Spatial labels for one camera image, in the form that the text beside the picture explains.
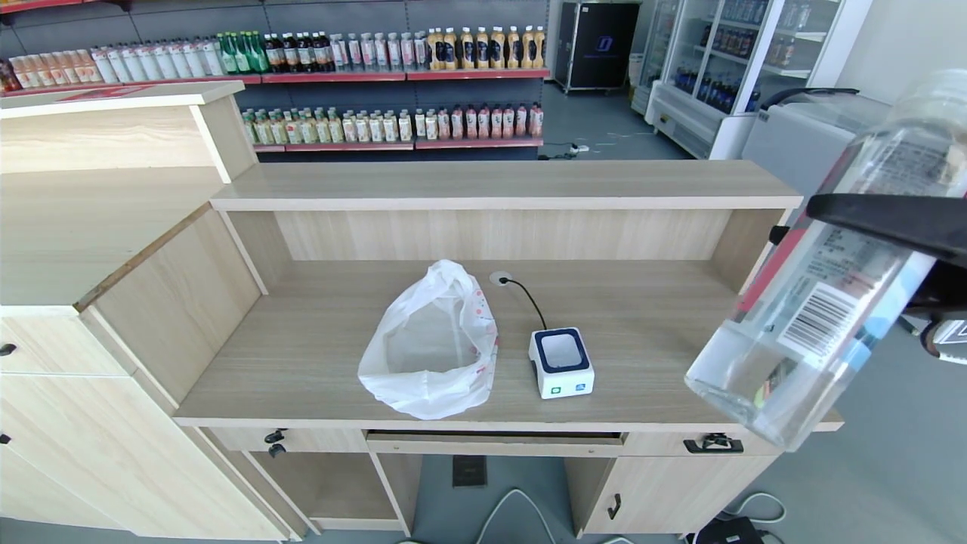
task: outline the green bottle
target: green bottle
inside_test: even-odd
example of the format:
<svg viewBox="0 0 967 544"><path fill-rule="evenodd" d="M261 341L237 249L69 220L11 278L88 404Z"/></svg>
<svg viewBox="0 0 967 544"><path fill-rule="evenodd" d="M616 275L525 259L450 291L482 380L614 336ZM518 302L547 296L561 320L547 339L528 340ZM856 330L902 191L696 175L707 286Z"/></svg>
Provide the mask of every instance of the green bottle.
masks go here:
<svg viewBox="0 0 967 544"><path fill-rule="evenodd" d="M226 74L239 73L238 64L235 63L235 47L232 46L231 36L218 33L219 44L221 44L221 63L225 67Z"/></svg>
<svg viewBox="0 0 967 544"><path fill-rule="evenodd" d="M260 74L265 74L269 71L269 57L265 54L265 49L262 48L262 42L258 39L257 32L248 32L249 34L249 50L251 51L252 66Z"/></svg>
<svg viewBox="0 0 967 544"><path fill-rule="evenodd" d="M249 48L246 46L245 40L240 40L237 32L232 32L228 40L232 43L235 51L235 64L239 68L239 74L251 74L251 65L249 64L248 57Z"/></svg>

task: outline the wooden checkout counter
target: wooden checkout counter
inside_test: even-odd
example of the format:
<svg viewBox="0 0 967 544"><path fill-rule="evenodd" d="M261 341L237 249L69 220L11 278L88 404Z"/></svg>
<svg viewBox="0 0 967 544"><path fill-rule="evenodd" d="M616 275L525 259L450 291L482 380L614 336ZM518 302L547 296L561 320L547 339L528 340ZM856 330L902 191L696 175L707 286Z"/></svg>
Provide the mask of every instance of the wooden checkout counter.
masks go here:
<svg viewBox="0 0 967 544"><path fill-rule="evenodd" d="M477 454L564 458L576 534L671 533L779 455L683 382L801 201L770 174L260 165L241 88L0 100L0 514L141 536L410 534L423 455ZM580 328L595 392L541 400L534 309L484 280L501 336L489 400L435 421L375 400L360 356L439 258L510 271L551 326ZM712 433L744 453L685 449Z"/></svg>

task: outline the pegboard wall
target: pegboard wall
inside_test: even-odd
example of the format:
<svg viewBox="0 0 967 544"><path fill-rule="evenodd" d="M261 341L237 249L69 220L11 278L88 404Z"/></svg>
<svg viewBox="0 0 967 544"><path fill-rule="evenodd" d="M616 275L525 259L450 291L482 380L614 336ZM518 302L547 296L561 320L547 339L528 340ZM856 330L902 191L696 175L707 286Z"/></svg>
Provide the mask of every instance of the pegboard wall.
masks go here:
<svg viewBox="0 0 967 544"><path fill-rule="evenodd" d="M345 35L452 26L459 36L463 26L474 33L485 26L489 33L498 25L507 34L516 25L523 34L528 24L547 27L549 4L550 0L131 0L131 9L125 12L118 5L95 2L6 15L0 24L0 56L240 30ZM248 85L236 100L241 107L412 112L417 107L450 109L456 104L529 105L541 100L542 90L539 78L271 83ZM512 158L537 155L535 148L502 152Z"/></svg>

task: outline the white plastic bag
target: white plastic bag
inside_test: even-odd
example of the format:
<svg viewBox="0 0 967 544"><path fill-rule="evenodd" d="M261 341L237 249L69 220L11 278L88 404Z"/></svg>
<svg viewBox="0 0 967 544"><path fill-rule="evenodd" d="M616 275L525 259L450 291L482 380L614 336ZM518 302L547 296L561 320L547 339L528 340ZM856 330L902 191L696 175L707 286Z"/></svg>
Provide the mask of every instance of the white plastic bag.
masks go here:
<svg viewBox="0 0 967 544"><path fill-rule="evenodd" d="M360 361L377 400L420 419L483 404L497 361L497 325L477 280L440 260L383 315Z"/></svg>

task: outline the cabinet door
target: cabinet door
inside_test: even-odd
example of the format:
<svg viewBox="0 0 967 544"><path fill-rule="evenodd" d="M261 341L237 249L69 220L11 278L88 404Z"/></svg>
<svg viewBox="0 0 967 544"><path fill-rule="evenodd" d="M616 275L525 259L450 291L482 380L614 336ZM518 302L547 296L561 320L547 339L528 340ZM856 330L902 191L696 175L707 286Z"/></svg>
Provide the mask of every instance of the cabinet door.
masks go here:
<svg viewBox="0 0 967 544"><path fill-rule="evenodd" d="M122 529L97 508L3 446L0 446L0 516L25 522Z"/></svg>
<svg viewBox="0 0 967 544"><path fill-rule="evenodd" d="M287 537L133 378L4 375L10 448L139 536Z"/></svg>
<svg viewBox="0 0 967 544"><path fill-rule="evenodd" d="M715 455L619 458L606 475L584 532L699 530L775 459Z"/></svg>

